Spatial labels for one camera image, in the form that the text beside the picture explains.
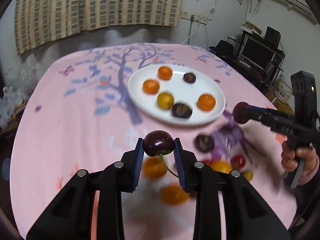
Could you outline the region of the right hand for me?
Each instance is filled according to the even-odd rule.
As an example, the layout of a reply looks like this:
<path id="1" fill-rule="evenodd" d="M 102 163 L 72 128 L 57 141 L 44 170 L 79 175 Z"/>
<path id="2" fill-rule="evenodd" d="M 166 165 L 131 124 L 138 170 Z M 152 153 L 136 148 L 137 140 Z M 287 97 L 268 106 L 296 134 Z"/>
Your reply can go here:
<path id="1" fill-rule="evenodd" d="M 298 161 L 295 157 L 305 159 L 305 165 L 300 175 L 298 185 L 305 185 L 308 183 L 318 171 L 319 156 L 312 145 L 293 150 L 289 147 L 286 140 L 282 143 L 281 157 L 281 165 L 286 172 L 293 172 L 298 167 Z"/>

